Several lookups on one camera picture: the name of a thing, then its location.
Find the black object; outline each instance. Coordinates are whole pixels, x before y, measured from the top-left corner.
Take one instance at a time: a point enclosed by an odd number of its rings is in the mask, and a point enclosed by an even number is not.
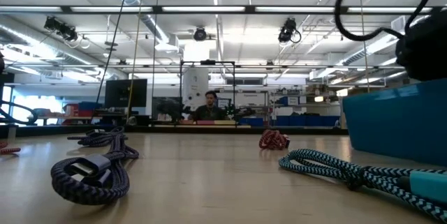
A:
[[[58,36],[61,36],[64,40],[74,42],[78,39],[78,33],[73,26],[67,26],[66,24],[56,20],[55,17],[47,17],[43,28],[50,32],[56,32]]]
[[[198,27],[196,29],[196,32],[194,32],[194,40],[201,42],[206,39],[207,39],[207,32],[205,31],[205,28]]]
[[[132,80],[110,80],[105,86],[106,107],[127,107]],[[131,107],[146,107],[147,80],[133,80]]]
[[[405,24],[405,35],[389,28],[379,28],[364,36],[357,36],[347,31],[341,21],[343,0],[335,2],[335,24],[340,33],[350,40],[366,41],[378,36],[382,31],[399,38],[395,54],[397,63],[405,67],[409,77],[420,80],[435,80],[447,77],[443,64],[433,64],[442,61],[445,42],[447,41],[447,10],[434,10],[432,15],[420,23],[411,24],[427,4],[421,0],[413,15]]]
[[[295,33],[300,36],[300,39],[297,41],[292,40]],[[289,41],[292,43],[299,43],[301,41],[301,33],[296,30],[296,22],[294,18],[287,18],[284,26],[281,28],[281,32],[279,32],[278,41],[280,43],[288,43]]]
[[[124,128],[69,139],[79,140],[78,144],[86,147],[104,147],[110,144],[110,149],[104,155],[67,158],[54,164],[51,168],[54,191],[66,200],[86,205],[109,204],[125,196],[130,182],[122,161],[137,159],[139,153],[124,143],[127,140]],[[72,177],[75,174],[86,176],[78,181]]]

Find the ceiling light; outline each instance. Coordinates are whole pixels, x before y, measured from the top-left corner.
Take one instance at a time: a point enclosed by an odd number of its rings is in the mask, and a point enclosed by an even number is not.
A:
[[[241,6],[179,6],[162,7],[165,12],[243,12],[245,7]]]
[[[71,71],[64,72],[64,76],[69,77],[74,80],[83,81],[83,82],[98,82],[98,80],[94,77],[90,77],[88,75],[71,72]]]
[[[0,12],[62,12],[58,6],[0,6]]]
[[[119,12],[121,7],[71,7],[73,12]],[[140,7],[123,7],[122,12],[139,12]],[[141,7],[141,12],[152,12],[152,7]]]
[[[410,13],[414,12],[415,10],[416,7],[353,7],[348,8],[348,13]],[[430,11],[432,11],[432,8],[423,8],[421,13],[429,13]]]
[[[384,61],[382,64],[379,64],[379,65],[380,66],[387,66],[387,65],[390,65],[390,64],[395,64],[396,60],[397,60],[397,57],[394,57],[392,59]]]
[[[255,7],[256,12],[301,12],[301,13],[332,13],[333,7]]]
[[[337,78],[336,80],[331,81],[330,84],[338,84],[338,83],[341,83],[341,82],[343,82],[343,79]]]
[[[317,103],[319,103],[319,102],[323,102],[324,101],[324,97],[322,97],[322,96],[318,96],[318,97],[315,97],[315,102],[317,102]]]
[[[40,75],[40,73],[37,72],[36,70],[33,70],[31,68],[27,68],[27,67],[21,67],[21,68],[9,67],[9,68],[13,69],[13,70],[18,70],[18,71],[22,71],[22,72],[25,72],[25,73],[33,74],[33,75]]]
[[[389,75],[388,78],[399,77],[400,75],[405,74],[405,73],[406,73],[406,71],[402,71],[400,73],[395,73],[395,74]]]
[[[359,84],[367,84],[368,82],[371,83],[371,82],[375,82],[377,80],[380,80],[380,77],[371,77],[369,79],[365,78],[365,79],[362,79],[362,80],[358,81],[358,83]]]

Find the coiled cable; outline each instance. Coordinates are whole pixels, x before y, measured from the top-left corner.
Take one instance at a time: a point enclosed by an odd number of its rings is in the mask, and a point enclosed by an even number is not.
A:
[[[404,35],[402,35],[401,33],[389,29],[389,28],[384,28],[384,27],[380,27],[378,29],[376,29],[375,31],[364,35],[364,36],[358,36],[358,35],[354,35],[351,32],[347,31],[343,24],[342,24],[342,19],[341,19],[341,14],[342,14],[342,2],[343,0],[336,0],[335,2],[335,10],[334,10],[334,19],[335,19],[335,25],[337,26],[337,29],[340,31],[340,33],[345,36],[346,38],[348,38],[349,40],[354,40],[354,41],[366,41],[366,40],[370,40],[375,38],[376,36],[378,36],[381,32],[386,32],[389,33],[393,36],[396,36],[399,39],[402,39],[404,37]],[[421,0],[418,7],[416,8],[416,10],[414,11],[413,15],[411,15],[411,17],[408,19],[408,21],[405,24],[405,33],[408,34],[411,23],[414,21],[414,19],[419,15],[419,13],[421,12],[421,10],[424,8],[424,6],[427,4],[428,0]]]
[[[78,204],[109,204],[125,196],[130,188],[129,176],[122,161],[137,159],[139,153],[127,146],[123,128],[108,133],[97,130],[87,133],[78,143],[86,147],[103,147],[110,143],[109,152],[81,158],[67,158],[51,169],[52,187],[64,199]],[[82,175],[79,181],[73,175]]]
[[[259,140],[259,148],[270,150],[282,150],[288,148],[290,142],[287,135],[283,135],[279,130],[264,130],[264,133]]]
[[[5,147],[8,146],[7,142],[4,141],[0,141],[0,154],[12,154],[15,152],[19,152],[20,148],[8,148],[8,149],[4,149]]]
[[[312,160],[323,165],[311,163]],[[429,200],[414,195],[398,186],[399,178],[409,177],[412,172],[429,172],[443,174],[445,170],[417,170],[384,167],[361,167],[320,151],[298,149],[291,151],[279,160],[279,166],[294,172],[315,174],[324,177],[340,179],[347,183],[351,190],[362,185],[390,193],[431,217],[447,223],[447,210]]]

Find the blue storage container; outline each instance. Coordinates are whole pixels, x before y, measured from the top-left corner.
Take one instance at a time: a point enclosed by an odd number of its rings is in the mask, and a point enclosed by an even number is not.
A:
[[[339,116],[322,116],[323,126],[335,126],[335,122],[339,120]]]
[[[322,116],[306,116],[306,126],[322,126]]]
[[[447,79],[345,98],[354,149],[447,166]]]
[[[290,126],[290,116],[277,116],[277,120],[272,120],[271,126]]]
[[[264,126],[264,119],[262,118],[242,118],[239,120],[240,124],[247,124],[253,127]]]
[[[291,116],[289,124],[291,126],[306,126],[306,116]]]

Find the table surface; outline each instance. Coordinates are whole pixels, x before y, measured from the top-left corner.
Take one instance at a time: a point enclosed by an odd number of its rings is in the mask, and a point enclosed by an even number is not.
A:
[[[82,206],[51,187],[57,161],[103,154],[65,135],[17,138],[0,156],[1,224],[437,223],[378,191],[349,191],[331,180],[278,168],[287,151],[261,151],[257,135],[129,133],[140,158],[126,164],[131,188],[108,206]],[[324,151],[359,165],[436,168],[354,151],[348,137],[290,136],[291,149]]]

